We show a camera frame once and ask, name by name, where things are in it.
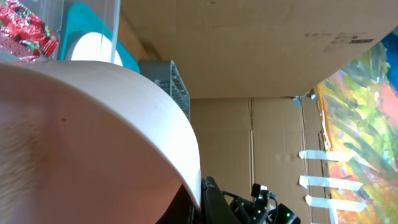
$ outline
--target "cardboard ceiling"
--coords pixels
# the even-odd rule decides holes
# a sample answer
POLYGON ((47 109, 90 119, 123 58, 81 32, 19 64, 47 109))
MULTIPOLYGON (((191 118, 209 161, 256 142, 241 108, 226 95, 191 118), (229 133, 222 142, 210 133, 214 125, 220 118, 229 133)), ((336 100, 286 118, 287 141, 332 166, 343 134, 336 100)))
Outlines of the cardboard ceiling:
POLYGON ((192 98, 302 95, 398 25, 398 1, 123 0, 192 98))

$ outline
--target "colorful painting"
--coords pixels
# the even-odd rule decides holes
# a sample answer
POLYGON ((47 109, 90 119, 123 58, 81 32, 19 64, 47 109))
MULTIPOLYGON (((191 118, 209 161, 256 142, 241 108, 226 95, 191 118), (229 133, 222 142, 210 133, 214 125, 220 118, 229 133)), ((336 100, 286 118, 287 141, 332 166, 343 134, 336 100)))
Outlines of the colorful painting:
POLYGON ((354 154, 330 162, 330 177, 363 183, 332 189, 335 199, 362 202, 337 211, 338 223, 398 223, 398 32, 353 60, 316 89, 329 151, 354 154))

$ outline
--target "pink surface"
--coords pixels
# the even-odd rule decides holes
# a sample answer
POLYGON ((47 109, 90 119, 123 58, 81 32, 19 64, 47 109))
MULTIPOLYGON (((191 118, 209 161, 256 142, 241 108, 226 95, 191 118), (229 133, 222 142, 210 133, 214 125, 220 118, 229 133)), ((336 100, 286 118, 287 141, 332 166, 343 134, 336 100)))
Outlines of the pink surface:
POLYGON ((388 99, 380 102, 380 111, 387 115, 387 120, 391 126, 398 127, 398 97, 396 97, 396 93, 394 93, 390 85, 380 85, 379 91, 380 98, 388 99))
POLYGON ((155 223, 161 217, 181 181, 140 134, 60 82, 1 75, 0 100, 8 103, 0 114, 38 114, 40 147, 29 150, 45 153, 38 188, 21 199, 9 223, 155 223))

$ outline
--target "beige curved surface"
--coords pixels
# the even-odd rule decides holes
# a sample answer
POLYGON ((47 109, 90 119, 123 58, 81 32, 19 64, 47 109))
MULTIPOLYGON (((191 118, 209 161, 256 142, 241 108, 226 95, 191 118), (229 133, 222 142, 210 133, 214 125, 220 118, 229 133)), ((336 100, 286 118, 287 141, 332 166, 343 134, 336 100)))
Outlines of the beige curved surface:
POLYGON ((110 63, 19 66, 0 64, 0 151, 37 160, 35 190, 7 223, 154 223, 181 182, 200 211, 196 138, 163 90, 110 63))

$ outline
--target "gray plastic basket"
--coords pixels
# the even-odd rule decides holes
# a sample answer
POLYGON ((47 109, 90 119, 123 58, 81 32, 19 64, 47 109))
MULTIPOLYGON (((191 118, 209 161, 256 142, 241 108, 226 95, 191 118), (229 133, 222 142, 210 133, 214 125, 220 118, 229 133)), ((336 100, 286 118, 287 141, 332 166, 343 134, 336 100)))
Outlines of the gray plastic basket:
POLYGON ((141 75, 161 87, 179 105, 190 120, 190 98, 188 90, 173 60, 140 60, 141 75))

